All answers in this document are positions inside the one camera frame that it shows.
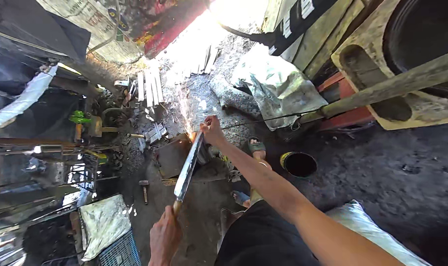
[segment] sparks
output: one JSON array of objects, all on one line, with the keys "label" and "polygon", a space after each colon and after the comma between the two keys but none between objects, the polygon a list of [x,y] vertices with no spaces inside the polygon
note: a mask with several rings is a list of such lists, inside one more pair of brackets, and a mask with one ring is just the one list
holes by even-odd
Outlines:
[{"label": "sparks", "polygon": [[189,100],[186,98],[186,93],[183,91],[181,85],[175,87],[178,94],[178,104],[180,105],[180,112],[183,116],[183,124],[186,135],[191,139],[193,134],[193,127],[191,125],[191,109],[189,108]]}]

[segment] black shorts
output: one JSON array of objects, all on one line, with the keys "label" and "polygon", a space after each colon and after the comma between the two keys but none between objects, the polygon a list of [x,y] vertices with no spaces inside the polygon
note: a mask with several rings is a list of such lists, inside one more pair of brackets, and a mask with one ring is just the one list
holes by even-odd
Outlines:
[{"label": "black shorts", "polygon": [[227,231],[216,266],[318,266],[296,227],[266,201],[253,204]]}]

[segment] foot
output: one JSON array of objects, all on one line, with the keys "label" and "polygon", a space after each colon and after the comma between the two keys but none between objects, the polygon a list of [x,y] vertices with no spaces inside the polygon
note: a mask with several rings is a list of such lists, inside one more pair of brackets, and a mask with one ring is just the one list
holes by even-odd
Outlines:
[{"label": "foot", "polygon": [[250,197],[244,193],[234,190],[232,191],[232,197],[234,197],[237,204],[244,206],[245,208],[250,207]]},{"label": "foot", "polygon": [[253,158],[265,160],[266,151],[265,146],[256,137],[249,138],[249,149],[252,153]]}]

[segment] blue plastic crate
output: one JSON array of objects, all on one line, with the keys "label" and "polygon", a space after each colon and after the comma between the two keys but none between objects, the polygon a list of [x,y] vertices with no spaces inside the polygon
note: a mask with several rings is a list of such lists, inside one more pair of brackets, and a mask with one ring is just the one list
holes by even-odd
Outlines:
[{"label": "blue plastic crate", "polygon": [[132,229],[99,253],[101,266],[142,266]]}]

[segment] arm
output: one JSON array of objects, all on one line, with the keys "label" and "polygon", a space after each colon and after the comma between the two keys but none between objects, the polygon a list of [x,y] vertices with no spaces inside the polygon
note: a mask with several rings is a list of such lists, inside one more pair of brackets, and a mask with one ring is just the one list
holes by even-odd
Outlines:
[{"label": "arm", "polygon": [[219,120],[208,116],[201,124],[206,141],[219,148],[258,193],[294,224],[318,260],[327,266],[403,265],[389,253],[318,210],[279,174],[227,142]]},{"label": "arm", "polygon": [[169,266],[181,241],[181,227],[171,206],[150,229],[150,261],[148,266]]}]

